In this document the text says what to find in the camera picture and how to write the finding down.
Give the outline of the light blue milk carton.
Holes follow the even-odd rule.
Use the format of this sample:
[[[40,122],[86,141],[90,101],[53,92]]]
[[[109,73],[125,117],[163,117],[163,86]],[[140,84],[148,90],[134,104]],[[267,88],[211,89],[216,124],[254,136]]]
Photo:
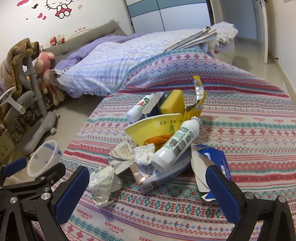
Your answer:
[[[191,149],[189,148],[165,173],[157,171],[152,165],[138,166],[136,163],[130,166],[130,170],[142,193],[148,193],[151,190],[154,190],[171,179],[177,177],[187,168],[189,168],[191,164],[191,158]]]

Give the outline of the white trash bin blue patches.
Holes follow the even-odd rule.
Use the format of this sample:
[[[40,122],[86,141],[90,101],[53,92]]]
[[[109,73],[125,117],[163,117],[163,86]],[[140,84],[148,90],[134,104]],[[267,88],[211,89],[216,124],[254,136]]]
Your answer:
[[[55,140],[44,142],[31,156],[28,162],[27,174],[31,178],[40,176],[57,164],[61,156],[61,149]]]

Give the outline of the cardboard box on floor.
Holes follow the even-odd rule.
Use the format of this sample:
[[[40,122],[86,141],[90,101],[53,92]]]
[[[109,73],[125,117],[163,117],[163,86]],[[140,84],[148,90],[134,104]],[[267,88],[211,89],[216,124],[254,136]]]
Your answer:
[[[0,137],[0,162],[4,164],[16,150],[18,142],[5,130]]]

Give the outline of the crumpled paper receipt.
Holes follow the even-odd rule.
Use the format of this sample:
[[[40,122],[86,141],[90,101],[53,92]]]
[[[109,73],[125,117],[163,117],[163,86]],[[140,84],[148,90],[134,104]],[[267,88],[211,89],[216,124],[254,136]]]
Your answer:
[[[127,170],[134,161],[133,147],[129,142],[122,142],[110,150],[107,162],[114,168],[115,174]]]

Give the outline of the brown fleece blanket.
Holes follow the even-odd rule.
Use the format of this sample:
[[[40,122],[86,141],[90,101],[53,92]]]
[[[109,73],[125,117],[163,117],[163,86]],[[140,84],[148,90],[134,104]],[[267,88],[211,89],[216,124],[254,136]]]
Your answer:
[[[25,38],[13,45],[5,60],[1,63],[1,91],[5,92],[12,87],[16,87],[16,90],[12,93],[12,98],[17,100],[23,90],[19,76],[20,65],[25,63],[25,57],[30,56],[32,60],[35,60],[39,54],[38,41],[31,42],[29,38]]]

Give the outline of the patterned knit bedspread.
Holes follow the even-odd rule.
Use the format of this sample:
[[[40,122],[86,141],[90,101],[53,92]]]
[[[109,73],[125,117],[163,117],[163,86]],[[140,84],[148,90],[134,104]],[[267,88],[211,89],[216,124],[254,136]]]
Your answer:
[[[66,177],[79,166],[103,169],[112,148],[132,142],[126,113],[145,95],[180,89],[185,104],[194,104],[194,76],[207,92],[197,143],[224,152],[243,191],[269,200],[282,195],[295,214],[295,105],[270,82],[196,49],[161,53],[131,68],[63,153]],[[122,187],[106,207],[85,191],[62,231],[69,240],[226,240],[233,225],[216,202],[203,200],[190,151],[180,164],[159,187],[140,189],[129,171],[121,173]]]

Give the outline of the white AD milk bottle rear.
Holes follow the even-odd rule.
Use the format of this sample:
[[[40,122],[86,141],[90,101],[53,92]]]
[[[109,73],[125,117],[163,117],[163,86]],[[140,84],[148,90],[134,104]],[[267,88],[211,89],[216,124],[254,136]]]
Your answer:
[[[144,96],[134,107],[127,112],[127,119],[131,123],[135,123],[142,118],[142,111],[149,101],[154,97],[154,93]]]

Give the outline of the white ad milk bottle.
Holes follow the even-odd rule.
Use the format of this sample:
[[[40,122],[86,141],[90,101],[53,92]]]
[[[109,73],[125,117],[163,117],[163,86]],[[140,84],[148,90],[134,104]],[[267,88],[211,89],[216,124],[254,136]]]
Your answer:
[[[196,116],[184,121],[172,137],[153,154],[151,158],[153,167],[161,173],[168,171],[197,139],[201,125],[201,119]]]
[[[131,123],[135,123],[142,118],[142,111],[149,101],[154,97],[154,93],[144,96],[134,107],[127,112],[127,119]]]

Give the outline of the pink plush monkey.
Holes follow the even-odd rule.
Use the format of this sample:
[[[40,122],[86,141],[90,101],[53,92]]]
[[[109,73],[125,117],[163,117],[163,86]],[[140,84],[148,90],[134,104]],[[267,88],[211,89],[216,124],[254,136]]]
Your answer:
[[[53,104],[58,106],[60,102],[64,101],[65,96],[58,87],[52,85],[49,81],[51,62],[53,60],[55,60],[53,53],[41,52],[36,59],[34,69],[36,76],[41,79],[40,87],[43,91],[43,94],[46,95],[48,92],[51,93],[53,97]]]

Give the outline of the yellow paper noodle bowl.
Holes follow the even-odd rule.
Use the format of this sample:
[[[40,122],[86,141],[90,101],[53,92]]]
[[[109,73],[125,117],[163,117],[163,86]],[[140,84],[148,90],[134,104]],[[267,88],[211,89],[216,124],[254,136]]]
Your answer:
[[[159,150],[183,122],[181,113],[161,114],[139,120],[124,130],[138,146],[154,144]]]

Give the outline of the grey long bolster pillow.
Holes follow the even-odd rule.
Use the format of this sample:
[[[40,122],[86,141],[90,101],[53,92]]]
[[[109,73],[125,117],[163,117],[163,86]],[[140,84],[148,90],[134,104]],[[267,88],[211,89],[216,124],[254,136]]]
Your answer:
[[[55,56],[55,64],[66,59],[70,54],[78,51],[81,47],[92,43],[102,37],[125,36],[126,33],[119,27],[115,21],[96,27],[91,30],[82,30],[81,33],[74,34],[73,37],[66,40],[65,43],[51,46],[43,50],[43,52],[51,52]]]

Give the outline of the yellow sponge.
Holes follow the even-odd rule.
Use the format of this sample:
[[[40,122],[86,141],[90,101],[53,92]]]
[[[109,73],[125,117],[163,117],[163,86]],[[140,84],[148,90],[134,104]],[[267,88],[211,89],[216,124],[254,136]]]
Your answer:
[[[160,106],[161,114],[182,113],[185,102],[182,90],[174,89]]]

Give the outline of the blue white wardrobe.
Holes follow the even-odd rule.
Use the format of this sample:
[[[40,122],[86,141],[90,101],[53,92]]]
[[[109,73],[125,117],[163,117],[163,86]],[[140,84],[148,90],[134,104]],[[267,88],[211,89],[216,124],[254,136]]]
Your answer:
[[[207,0],[126,1],[136,33],[154,33],[214,24],[211,2]]]

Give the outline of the white door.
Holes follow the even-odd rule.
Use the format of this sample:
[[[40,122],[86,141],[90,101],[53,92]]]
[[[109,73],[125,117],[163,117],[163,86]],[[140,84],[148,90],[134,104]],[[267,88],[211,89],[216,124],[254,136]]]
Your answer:
[[[264,64],[268,62],[268,18],[266,4],[268,1],[254,0],[254,12],[257,30],[257,43],[260,45]]]

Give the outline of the hello kitty wall sticker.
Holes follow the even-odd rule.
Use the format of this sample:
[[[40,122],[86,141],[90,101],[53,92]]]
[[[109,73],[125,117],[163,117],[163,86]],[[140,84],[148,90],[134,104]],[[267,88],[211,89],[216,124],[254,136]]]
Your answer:
[[[83,8],[82,1],[17,1],[16,7],[25,15],[25,20],[41,19],[46,20],[54,16],[58,19],[69,17],[75,9]]]

